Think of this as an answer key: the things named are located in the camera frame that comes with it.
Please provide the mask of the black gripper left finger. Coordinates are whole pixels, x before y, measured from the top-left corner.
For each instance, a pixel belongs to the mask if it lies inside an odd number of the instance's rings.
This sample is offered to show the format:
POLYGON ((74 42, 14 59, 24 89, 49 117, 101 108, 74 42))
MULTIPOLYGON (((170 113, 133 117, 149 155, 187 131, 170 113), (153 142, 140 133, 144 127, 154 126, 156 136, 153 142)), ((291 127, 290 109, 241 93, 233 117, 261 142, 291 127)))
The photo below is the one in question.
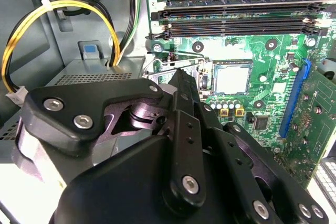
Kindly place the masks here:
POLYGON ((22 110, 22 141, 37 148, 23 155, 43 178, 62 179, 67 188, 80 174, 152 136, 193 143, 202 136, 201 123, 193 102, 182 99, 179 70, 162 86, 130 79, 31 91, 22 110))

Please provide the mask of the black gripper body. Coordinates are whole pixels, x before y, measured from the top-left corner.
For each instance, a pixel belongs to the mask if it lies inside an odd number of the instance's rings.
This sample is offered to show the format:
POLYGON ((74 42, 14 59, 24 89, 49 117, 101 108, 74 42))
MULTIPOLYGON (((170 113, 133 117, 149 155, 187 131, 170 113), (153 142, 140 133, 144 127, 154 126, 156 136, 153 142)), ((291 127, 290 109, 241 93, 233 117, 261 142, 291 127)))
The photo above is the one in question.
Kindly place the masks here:
POLYGON ((152 136, 76 177, 54 223, 255 223, 251 193, 233 181, 213 136, 152 136))

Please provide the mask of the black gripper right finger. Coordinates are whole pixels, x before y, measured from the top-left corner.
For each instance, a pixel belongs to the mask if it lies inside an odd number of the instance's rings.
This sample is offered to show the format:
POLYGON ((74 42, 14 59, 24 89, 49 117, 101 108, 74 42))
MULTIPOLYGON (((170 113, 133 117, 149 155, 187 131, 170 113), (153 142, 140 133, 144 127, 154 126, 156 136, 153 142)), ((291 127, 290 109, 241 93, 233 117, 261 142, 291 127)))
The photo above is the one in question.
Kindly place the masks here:
POLYGON ((183 101, 193 102, 203 145, 230 183, 225 199, 235 223, 328 223, 325 211, 272 155, 237 123, 221 125, 214 110, 200 102, 196 81, 178 71, 183 101))

